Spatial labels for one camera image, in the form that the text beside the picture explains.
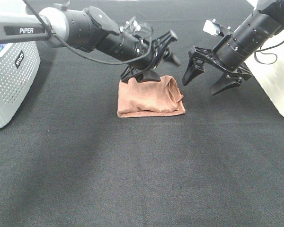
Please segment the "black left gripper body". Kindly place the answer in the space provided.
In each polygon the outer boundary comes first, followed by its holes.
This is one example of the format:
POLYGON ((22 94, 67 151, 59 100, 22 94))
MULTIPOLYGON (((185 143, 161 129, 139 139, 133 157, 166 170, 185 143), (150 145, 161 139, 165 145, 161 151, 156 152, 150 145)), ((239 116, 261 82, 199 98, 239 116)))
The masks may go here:
POLYGON ((121 81, 128 83, 129 79, 136 79, 136 76, 146 70, 155 70, 159 63, 163 61, 160 55, 160 37, 152 41, 150 53, 135 62, 129 63, 129 66, 121 75, 121 81))

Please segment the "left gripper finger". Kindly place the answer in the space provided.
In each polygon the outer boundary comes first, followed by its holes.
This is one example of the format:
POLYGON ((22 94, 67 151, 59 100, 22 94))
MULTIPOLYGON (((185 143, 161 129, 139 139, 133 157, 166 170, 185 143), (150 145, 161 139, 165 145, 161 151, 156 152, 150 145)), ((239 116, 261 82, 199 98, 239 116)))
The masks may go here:
POLYGON ((178 40, 176 33, 172 30, 160 37, 160 55, 165 62, 181 65, 180 59, 173 53, 170 44, 178 40))
POLYGON ((143 82, 160 82, 160 76, 153 70, 146 70, 136 76, 138 83, 143 82))

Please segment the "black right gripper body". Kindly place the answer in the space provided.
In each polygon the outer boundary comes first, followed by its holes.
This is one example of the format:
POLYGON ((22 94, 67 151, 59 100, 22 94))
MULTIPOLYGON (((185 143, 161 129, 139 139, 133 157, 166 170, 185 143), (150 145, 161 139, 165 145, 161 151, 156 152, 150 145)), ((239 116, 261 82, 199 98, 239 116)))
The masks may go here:
POLYGON ((248 80, 253 76, 249 68, 245 64, 241 64, 232 69, 228 69, 224 63, 218 59, 216 53, 214 53, 211 49, 200 48, 196 46, 192 46, 192 48, 188 52, 189 59, 191 57, 195 57, 204 61, 204 63, 208 63, 215 68, 219 69, 220 71, 229 74, 233 77, 242 77, 245 80, 248 80))

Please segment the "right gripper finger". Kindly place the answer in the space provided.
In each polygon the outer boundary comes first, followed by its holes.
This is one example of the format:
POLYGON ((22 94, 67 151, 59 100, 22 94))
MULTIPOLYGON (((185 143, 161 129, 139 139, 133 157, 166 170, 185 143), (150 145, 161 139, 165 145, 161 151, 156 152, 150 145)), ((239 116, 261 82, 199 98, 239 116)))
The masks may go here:
POLYGON ((239 78, 232 78, 231 76, 221 76, 210 88, 211 94, 214 96, 224 90, 239 87, 242 80, 239 78))
POLYGON ((186 86, 192 79, 204 73, 204 61, 195 57, 191 57, 186 72, 182 77, 182 84, 186 86))

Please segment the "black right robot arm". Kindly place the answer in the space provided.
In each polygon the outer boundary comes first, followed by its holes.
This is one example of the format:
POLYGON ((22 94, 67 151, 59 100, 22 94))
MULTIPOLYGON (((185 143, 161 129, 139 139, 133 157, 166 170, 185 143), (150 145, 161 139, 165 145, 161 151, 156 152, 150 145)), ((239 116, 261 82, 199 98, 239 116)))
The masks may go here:
POLYGON ((239 87, 252 73, 244 63, 252 54, 261 51, 263 44, 284 30, 284 0, 259 0, 256 9, 235 30, 210 22, 216 35, 222 37, 213 49, 193 46, 189 51, 189 64, 182 77, 186 86, 192 79, 204 73, 204 63, 223 72, 211 87, 212 95, 239 87))

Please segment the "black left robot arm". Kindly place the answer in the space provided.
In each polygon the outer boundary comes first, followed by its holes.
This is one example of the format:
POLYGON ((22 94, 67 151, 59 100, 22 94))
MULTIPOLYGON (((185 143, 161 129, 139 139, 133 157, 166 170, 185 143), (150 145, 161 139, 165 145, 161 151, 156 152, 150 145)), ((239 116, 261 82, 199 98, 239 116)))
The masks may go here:
POLYGON ((115 58, 116 64, 127 65, 121 75, 124 83, 131 78, 139 83, 160 81, 155 70, 161 61, 180 65, 169 46, 177 35, 173 31, 156 39, 152 35, 152 27, 139 24, 134 17, 119 26, 96 7, 79 11, 57 4, 30 15, 0 13, 0 44, 44 41, 79 56, 99 50, 115 58))

